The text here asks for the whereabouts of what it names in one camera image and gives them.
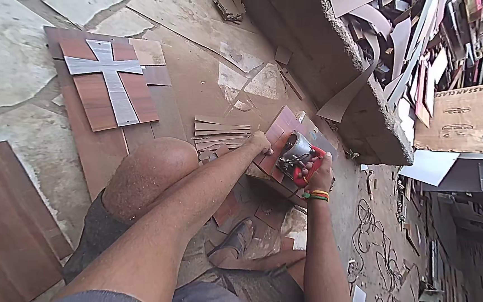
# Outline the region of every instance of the hand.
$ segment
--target hand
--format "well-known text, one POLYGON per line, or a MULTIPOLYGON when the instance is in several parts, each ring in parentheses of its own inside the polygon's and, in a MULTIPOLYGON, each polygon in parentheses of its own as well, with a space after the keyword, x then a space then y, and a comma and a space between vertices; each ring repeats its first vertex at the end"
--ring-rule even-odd
POLYGON ((320 168, 312 174, 309 184, 305 187, 305 192, 312 192, 314 190, 329 192, 331 183, 333 182, 332 165, 333 159, 331 153, 327 152, 322 159, 320 168))
POLYGON ((268 141, 266 135, 262 131, 256 131, 255 133, 253 133, 253 135, 249 137, 247 142, 258 146, 258 148, 262 148, 262 154, 273 154, 272 144, 268 141))

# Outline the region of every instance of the shorts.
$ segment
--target shorts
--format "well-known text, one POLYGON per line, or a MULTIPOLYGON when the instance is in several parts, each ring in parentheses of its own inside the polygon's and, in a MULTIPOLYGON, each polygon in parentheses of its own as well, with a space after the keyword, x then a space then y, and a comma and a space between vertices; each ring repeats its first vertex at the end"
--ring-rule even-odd
MULTIPOLYGON (((66 284, 105 251, 131 225, 118 221, 104 208, 101 196, 92 202, 77 250, 63 267, 66 284)), ((192 282, 180 287, 178 295, 187 293, 198 282, 213 283, 246 301, 303 301, 303 291, 287 272, 285 266, 271 271, 211 268, 192 282)))

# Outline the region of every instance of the foot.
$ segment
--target foot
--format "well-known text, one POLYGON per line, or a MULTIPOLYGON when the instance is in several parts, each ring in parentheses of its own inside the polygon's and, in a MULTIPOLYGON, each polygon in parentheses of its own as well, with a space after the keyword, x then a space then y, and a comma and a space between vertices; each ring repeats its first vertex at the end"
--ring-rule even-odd
POLYGON ((241 259, 253 238, 252 224, 249 218, 238 223, 225 240, 208 254, 210 262, 220 268, 223 264, 241 259))

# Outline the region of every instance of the silver cross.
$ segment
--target silver cross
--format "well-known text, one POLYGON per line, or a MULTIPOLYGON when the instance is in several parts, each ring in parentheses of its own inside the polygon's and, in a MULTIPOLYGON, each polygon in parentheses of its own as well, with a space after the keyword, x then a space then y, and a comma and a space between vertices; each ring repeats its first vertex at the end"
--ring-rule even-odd
POLYGON ((111 106, 115 113, 117 125, 126 126, 138 124, 139 120, 135 110, 131 105, 128 94, 124 89, 124 85, 119 77, 118 72, 130 72, 132 74, 143 74, 138 60, 113 60, 113 49, 111 42, 85 40, 92 52, 98 59, 97 61, 88 60, 86 58, 73 58, 64 56, 71 75, 90 74, 93 72, 102 72, 107 86, 107 92, 111 100, 111 106))

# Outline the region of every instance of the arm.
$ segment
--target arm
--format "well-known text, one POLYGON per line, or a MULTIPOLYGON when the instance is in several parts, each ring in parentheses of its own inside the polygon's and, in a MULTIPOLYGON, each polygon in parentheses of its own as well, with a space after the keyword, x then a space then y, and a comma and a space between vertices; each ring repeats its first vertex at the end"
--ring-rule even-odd
POLYGON ((171 301, 191 237, 224 201, 255 156, 270 148, 258 131, 242 147, 190 174, 93 261, 60 297, 99 289, 141 301, 171 301))
MULTIPOLYGON (((331 166, 331 154, 327 153, 306 190, 328 191, 333 179, 331 166)), ((350 301, 348 282, 340 264, 333 234, 329 205, 325 200, 311 199, 307 201, 307 214, 305 299, 308 302, 350 301)))

